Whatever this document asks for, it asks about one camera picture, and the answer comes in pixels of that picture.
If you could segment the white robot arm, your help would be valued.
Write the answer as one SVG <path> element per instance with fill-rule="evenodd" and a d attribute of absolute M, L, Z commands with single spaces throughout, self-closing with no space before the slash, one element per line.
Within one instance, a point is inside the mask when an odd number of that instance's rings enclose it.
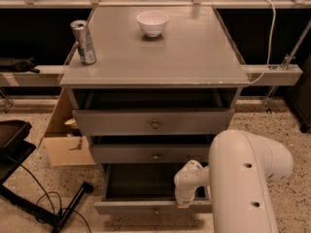
<path fill-rule="evenodd" d="M 187 208 L 196 190 L 208 187 L 215 233 L 279 233 L 267 184 L 293 170 L 293 156 L 283 144 L 226 130 L 212 141 L 206 167 L 191 160 L 175 175 L 175 198 Z"/>

